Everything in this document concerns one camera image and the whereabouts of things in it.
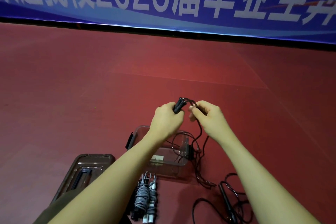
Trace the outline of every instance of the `red floor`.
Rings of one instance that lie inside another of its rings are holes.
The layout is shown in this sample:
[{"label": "red floor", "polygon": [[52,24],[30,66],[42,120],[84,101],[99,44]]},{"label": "red floor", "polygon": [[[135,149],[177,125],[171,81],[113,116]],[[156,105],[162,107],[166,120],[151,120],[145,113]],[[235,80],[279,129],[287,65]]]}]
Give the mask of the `red floor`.
[{"label": "red floor", "polygon": [[[335,53],[13,24],[0,36],[0,223],[32,223],[77,155],[120,157],[180,96],[219,105],[289,192],[334,223]],[[215,142],[206,150],[204,176],[218,183],[233,166]],[[222,207],[217,189],[161,181],[157,223],[191,224],[198,197]],[[195,217],[222,223],[208,205]]]}]

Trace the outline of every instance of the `bundled jump rope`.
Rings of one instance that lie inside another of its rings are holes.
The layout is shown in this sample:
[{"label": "bundled jump rope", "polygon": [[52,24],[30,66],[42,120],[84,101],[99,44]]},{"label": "bundled jump rope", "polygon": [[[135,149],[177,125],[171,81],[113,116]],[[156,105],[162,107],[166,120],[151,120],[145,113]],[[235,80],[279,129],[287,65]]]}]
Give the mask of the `bundled jump rope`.
[{"label": "bundled jump rope", "polygon": [[[182,107],[184,107],[187,103],[190,103],[191,105],[195,106],[196,108],[198,108],[201,112],[204,113],[204,111],[202,109],[200,109],[196,102],[194,100],[188,99],[188,98],[179,98],[178,102],[176,103],[176,105],[174,106],[174,113],[177,114]],[[200,122],[198,121],[198,119],[196,119],[200,132],[199,135],[197,137],[194,137],[190,132],[180,132],[175,134],[175,136],[173,137],[172,141],[168,143],[171,143],[172,146],[172,150],[174,151],[174,153],[177,155],[177,161],[180,162],[181,159],[183,158],[187,158],[188,160],[190,160],[193,164],[194,170],[195,170],[195,177],[196,180],[199,184],[201,184],[204,188],[206,189],[212,189],[213,187],[216,187],[217,185],[213,182],[210,182],[208,180],[206,180],[205,178],[202,177],[201,175],[201,159],[204,157],[205,152],[205,145],[208,142],[209,136],[207,136],[207,138],[205,139],[205,142],[203,144],[202,149],[199,146],[199,143],[197,142],[197,140],[202,136],[202,126],[200,124]],[[183,155],[181,154],[180,150],[176,150],[176,146],[180,149],[180,146],[175,144],[174,141],[176,139],[176,137],[178,135],[186,135],[188,137],[192,138],[192,142],[191,142],[191,150],[192,150],[192,155],[188,154],[188,155]],[[253,211],[251,210],[250,213],[250,218],[248,220],[244,219],[244,209],[243,206],[245,204],[249,204],[248,200],[241,200],[239,198],[240,195],[246,195],[243,192],[237,192],[235,191],[231,185],[227,182],[227,179],[231,176],[237,176],[236,173],[230,173],[228,175],[226,175],[224,181],[221,181],[218,185],[219,190],[222,194],[224,203],[225,203],[225,209],[226,209],[226,213],[227,213],[227,217],[224,217],[220,211],[212,204],[212,202],[208,201],[205,198],[198,198],[195,202],[194,205],[192,206],[192,221],[195,224],[195,218],[194,218],[194,211],[195,211],[195,207],[200,203],[200,202],[206,202],[209,205],[212,206],[213,209],[215,209],[215,211],[218,213],[218,215],[221,217],[222,220],[224,220],[226,223],[229,224],[241,224],[241,223],[246,223],[249,224],[252,222],[253,220]],[[152,174],[149,173],[148,176],[148,172],[146,172],[145,174],[142,175],[141,179],[138,182],[137,187],[134,190],[134,193],[131,197],[130,202],[134,202],[134,205],[132,205],[131,207],[133,207],[133,209],[126,209],[126,211],[130,212],[132,210],[132,215],[131,215],[131,219],[134,221],[138,221],[140,218],[143,219],[143,223],[154,223],[155,221],[155,217],[156,217],[156,202],[157,202],[157,192],[156,192],[156,176],[153,175],[153,180],[150,182],[150,179],[152,178]],[[237,198],[237,203],[235,203],[234,205],[231,205],[225,190],[223,188],[223,184],[226,185],[226,187],[234,193],[235,197]]]}]

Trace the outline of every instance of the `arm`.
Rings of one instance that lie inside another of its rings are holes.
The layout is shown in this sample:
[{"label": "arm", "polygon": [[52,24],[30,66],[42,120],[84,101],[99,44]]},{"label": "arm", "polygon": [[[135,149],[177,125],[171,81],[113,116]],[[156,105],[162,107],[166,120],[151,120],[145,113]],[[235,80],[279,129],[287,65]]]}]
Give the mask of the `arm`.
[{"label": "arm", "polygon": [[174,102],[158,107],[145,137],[85,188],[49,224],[118,223],[148,161],[181,126],[183,112]]},{"label": "arm", "polygon": [[230,158],[260,224],[319,223],[240,143],[220,108],[205,101],[190,107],[205,132],[216,140]]}]

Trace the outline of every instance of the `transparent plastic box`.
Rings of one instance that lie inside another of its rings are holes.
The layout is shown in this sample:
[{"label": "transparent plastic box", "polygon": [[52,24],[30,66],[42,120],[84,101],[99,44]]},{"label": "transparent plastic box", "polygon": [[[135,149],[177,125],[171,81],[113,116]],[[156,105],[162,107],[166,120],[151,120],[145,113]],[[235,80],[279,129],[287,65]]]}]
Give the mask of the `transparent plastic box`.
[{"label": "transparent plastic box", "polygon": [[[131,149],[138,142],[140,142],[148,131],[149,126],[139,126],[134,131],[133,137],[128,145],[127,150]],[[156,151],[156,153],[150,160],[150,163],[152,165],[154,164],[159,167],[165,164],[170,166],[182,167],[187,164],[189,155],[189,137],[187,135],[176,135],[174,144],[172,145],[172,140],[174,136],[168,138],[168,140],[165,141],[164,144]]]}]

